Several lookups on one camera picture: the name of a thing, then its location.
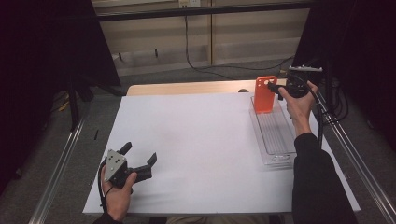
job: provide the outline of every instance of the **power outlet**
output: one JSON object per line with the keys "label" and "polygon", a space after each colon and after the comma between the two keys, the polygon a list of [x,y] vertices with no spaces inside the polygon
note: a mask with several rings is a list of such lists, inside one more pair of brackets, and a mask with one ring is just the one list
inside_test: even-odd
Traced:
{"label": "power outlet", "polygon": [[178,0],[178,6],[180,8],[184,7],[200,7],[201,0]]}
{"label": "power outlet", "polygon": [[201,0],[189,0],[190,1],[190,7],[200,7],[201,6]]}
{"label": "power outlet", "polygon": [[178,7],[184,8],[189,7],[190,0],[178,0]]}

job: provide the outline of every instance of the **orange object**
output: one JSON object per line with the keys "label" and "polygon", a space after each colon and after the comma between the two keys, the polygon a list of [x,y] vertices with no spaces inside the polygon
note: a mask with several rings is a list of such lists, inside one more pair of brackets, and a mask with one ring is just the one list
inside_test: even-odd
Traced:
{"label": "orange object", "polygon": [[256,79],[256,87],[254,91],[254,110],[256,111],[256,114],[271,113],[273,109],[275,94],[268,88],[268,82],[276,84],[277,78],[270,76],[258,77]]}

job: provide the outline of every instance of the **human hand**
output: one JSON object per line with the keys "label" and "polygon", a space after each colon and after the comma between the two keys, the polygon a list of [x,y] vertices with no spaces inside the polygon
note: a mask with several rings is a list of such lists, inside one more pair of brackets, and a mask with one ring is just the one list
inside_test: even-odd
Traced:
{"label": "human hand", "polygon": [[126,217],[126,213],[131,201],[132,185],[136,181],[137,173],[131,173],[126,179],[122,189],[113,187],[110,181],[105,182],[105,169],[102,168],[102,190],[106,195],[107,212],[116,221],[122,221]]}
{"label": "human hand", "polygon": [[[310,81],[308,81],[308,86],[313,92],[318,91],[318,87]],[[279,93],[287,102],[287,109],[293,122],[296,136],[299,136],[302,133],[311,133],[309,115],[311,113],[312,105],[315,102],[315,98],[312,93],[309,92],[306,96],[301,98],[293,98],[283,87],[279,88]]]}

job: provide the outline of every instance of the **black sleeve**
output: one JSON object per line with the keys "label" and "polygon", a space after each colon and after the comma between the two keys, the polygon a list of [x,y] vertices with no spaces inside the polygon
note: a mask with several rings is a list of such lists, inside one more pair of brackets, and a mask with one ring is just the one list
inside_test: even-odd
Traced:
{"label": "black sleeve", "polygon": [[303,133],[294,145],[294,223],[358,223],[332,158],[320,148],[317,138]]}
{"label": "black sleeve", "polygon": [[118,222],[113,220],[111,215],[108,213],[103,213],[98,219],[96,219],[93,224],[122,224],[122,222]]}

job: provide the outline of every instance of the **black cable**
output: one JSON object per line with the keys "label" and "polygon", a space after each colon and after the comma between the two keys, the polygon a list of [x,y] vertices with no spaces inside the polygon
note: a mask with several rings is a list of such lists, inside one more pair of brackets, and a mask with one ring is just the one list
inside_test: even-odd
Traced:
{"label": "black cable", "polygon": [[[320,81],[320,84],[326,87],[326,81],[325,79],[322,79]],[[335,116],[335,112],[338,107],[340,106],[340,104],[342,102],[340,102],[340,97],[339,97],[339,85],[335,85],[334,83],[332,84],[332,88],[335,90],[333,91],[333,96],[335,95],[335,97],[332,98],[332,116]],[[323,112],[323,114],[330,114],[329,111],[325,111]]]}
{"label": "black cable", "polygon": [[189,55],[189,39],[188,39],[188,32],[189,32],[189,26],[187,23],[187,16],[184,17],[184,21],[186,22],[186,58],[187,58],[187,63],[189,64],[190,68],[192,68],[193,70],[197,71],[197,72],[201,72],[201,73],[209,73],[209,74],[213,74],[219,77],[225,77],[227,79],[230,80],[236,80],[235,78],[231,78],[231,77],[226,77],[222,74],[219,73],[214,73],[214,72],[208,72],[208,71],[201,71],[200,68],[196,68],[194,67],[191,62],[190,62],[190,55]]}
{"label": "black cable", "polygon": [[289,58],[283,60],[281,63],[275,65],[275,66],[271,66],[271,67],[266,67],[266,68],[249,68],[249,67],[242,67],[242,66],[236,66],[236,65],[212,65],[212,66],[204,66],[204,67],[194,67],[191,64],[190,61],[190,54],[189,54],[189,25],[188,25],[188,20],[187,20],[187,16],[184,17],[184,22],[186,24],[186,58],[187,58],[187,63],[189,64],[190,68],[194,69],[197,72],[202,72],[202,73],[209,73],[209,74],[214,74],[220,77],[225,77],[231,80],[235,80],[234,78],[231,77],[226,77],[222,74],[219,73],[214,73],[214,72],[208,72],[208,71],[202,71],[202,70],[206,70],[206,69],[211,69],[211,68],[236,68],[236,69],[246,69],[246,70],[252,70],[252,71],[265,71],[265,70],[270,70],[273,68],[278,68],[281,69],[283,63],[285,63],[286,61],[294,58],[294,55],[290,56]]}
{"label": "black cable", "polygon": [[[344,91],[342,91],[342,93],[344,95],[344,100],[346,102],[346,112],[345,112],[345,114],[341,117],[341,114],[343,112],[343,107],[341,107],[340,112],[337,113],[335,119],[324,122],[324,125],[333,124],[335,122],[340,122],[341,120],[345,119],[348,116],[348,114],[349,114],[349,102],[348,102],[347,96],[345,95]],[[342,103],[341,97],[339,95],[338,95],[338,97],[339,97],[340,104],[342,105],[343,103]]]}
{"label": "black cable", "polygon": [[107,194],[113,189],[114,186],[111,186],[111,188],[106,192],[105,197],[107,197]]}
{"label": "black cable", "polygon": [[341,107],[340,111],[343,110],[343,102],[341,101],[340,97],[340,87],[335,87],[335,105],[334,105],[334,111],[338,109],[338,107]]}
{"label": "black cable", "polygon": [[343,102],[341,100],[340,89],[339,88],[337,88],[337,95],[336,96],[337,96],[338,104],[340,105],[340,109],[339,109],[338,113],[335,114],[335,116],[339,117],[341,115],[341,113],[343,112],[343,109],[344,109],[344,104],[343,104]]}
{"label": "black cable", "polygon": [[99,188],[99,196],[100,196],[100,201],[101,201],[101,206],[103,208],[103,212],[107,212],[107,204],[106,204],[106,196],[103,195],[102,192],[102,169],[106,165],[106,158],[102,161],[102,163],[99,165],[99,170],[98,170],[98,188]]}

